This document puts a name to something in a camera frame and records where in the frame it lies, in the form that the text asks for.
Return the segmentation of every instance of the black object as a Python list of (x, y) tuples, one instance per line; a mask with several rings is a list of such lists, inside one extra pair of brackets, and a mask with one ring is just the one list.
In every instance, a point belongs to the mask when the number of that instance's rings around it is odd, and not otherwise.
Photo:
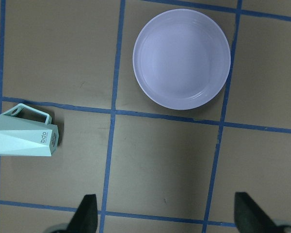
[(245, 192), (235, 193), (234, 220), (240, 233), (291, 233), (291, 226), (276, 226)]
[(66, 230), (53, 233), (95, 233), (98, 226), (95, 194), (85, 195)]

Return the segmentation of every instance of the white plate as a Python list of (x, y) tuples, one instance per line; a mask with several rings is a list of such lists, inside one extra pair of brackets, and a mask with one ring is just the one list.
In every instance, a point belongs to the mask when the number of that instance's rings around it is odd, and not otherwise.
[(166, 11), (141, 30), (133, 68), (143, 91), (171, 109), (199, 107), (226, 82), (230, 50), (220, 27), (193, 10)]

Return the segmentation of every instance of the mint green mug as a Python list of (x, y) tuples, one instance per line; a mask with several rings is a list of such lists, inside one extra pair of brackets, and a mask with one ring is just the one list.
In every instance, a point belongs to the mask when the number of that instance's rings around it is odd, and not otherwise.
[[(38, 122), (16, 117), (23, 109), (46, 117)], [(58, 144), (58, 128), (42, 111), (18, 104), (0, 115), (0, 155), (51, 156)]]

